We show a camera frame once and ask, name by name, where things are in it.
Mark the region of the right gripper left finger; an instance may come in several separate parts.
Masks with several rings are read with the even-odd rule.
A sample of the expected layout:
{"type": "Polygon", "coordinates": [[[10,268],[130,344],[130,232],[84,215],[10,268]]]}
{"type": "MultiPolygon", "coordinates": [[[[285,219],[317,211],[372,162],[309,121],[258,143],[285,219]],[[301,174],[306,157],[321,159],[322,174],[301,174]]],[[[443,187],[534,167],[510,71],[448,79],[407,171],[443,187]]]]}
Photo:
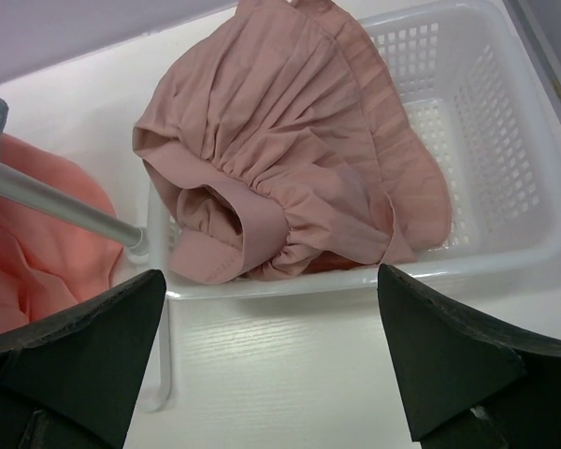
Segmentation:
{"type": "Polygon", "coordinates": [[[0,448],[121,448],[165,303],[147,270],[0,334],[0,448]]]}

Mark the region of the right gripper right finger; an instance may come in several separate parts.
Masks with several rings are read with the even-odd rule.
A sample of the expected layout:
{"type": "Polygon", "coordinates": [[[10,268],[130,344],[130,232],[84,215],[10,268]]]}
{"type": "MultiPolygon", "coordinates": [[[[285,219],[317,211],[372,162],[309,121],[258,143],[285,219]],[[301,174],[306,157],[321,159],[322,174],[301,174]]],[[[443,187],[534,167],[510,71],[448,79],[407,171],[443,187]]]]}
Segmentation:
{"type": "Polygon", "coordinates": [[[473,309],[389,265],[378,271],[378,302],[414,442],[561,448],[561,340],[473,309]]]}

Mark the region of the coral pink skirt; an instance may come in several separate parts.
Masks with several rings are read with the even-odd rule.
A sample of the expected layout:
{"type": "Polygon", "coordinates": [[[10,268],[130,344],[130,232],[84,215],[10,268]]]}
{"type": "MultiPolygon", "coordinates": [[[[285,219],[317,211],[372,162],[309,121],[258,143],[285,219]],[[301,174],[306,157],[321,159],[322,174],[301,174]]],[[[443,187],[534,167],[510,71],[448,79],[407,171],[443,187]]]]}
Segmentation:
{"type": "MultiPolygon", "coordinates": [[[[77,164],[15,137],[0,160],[107,214],[114,209],[77,164]]],[[[122,245],[0,197],[0,334],[95,297],[112,285],[122,245]]]]}

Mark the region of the dusty pink ruffled skirt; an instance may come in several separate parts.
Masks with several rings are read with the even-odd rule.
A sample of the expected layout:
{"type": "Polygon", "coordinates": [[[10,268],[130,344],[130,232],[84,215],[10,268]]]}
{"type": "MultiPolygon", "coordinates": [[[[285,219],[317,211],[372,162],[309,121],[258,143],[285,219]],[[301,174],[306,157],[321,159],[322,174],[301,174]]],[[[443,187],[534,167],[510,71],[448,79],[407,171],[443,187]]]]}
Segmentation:
{"type": "Polygon", "coordinates": [[[386,63],[330,1],[239,2],[164,74],[133,149],[194,282],[409,263],[451,231],[386,63]]]}

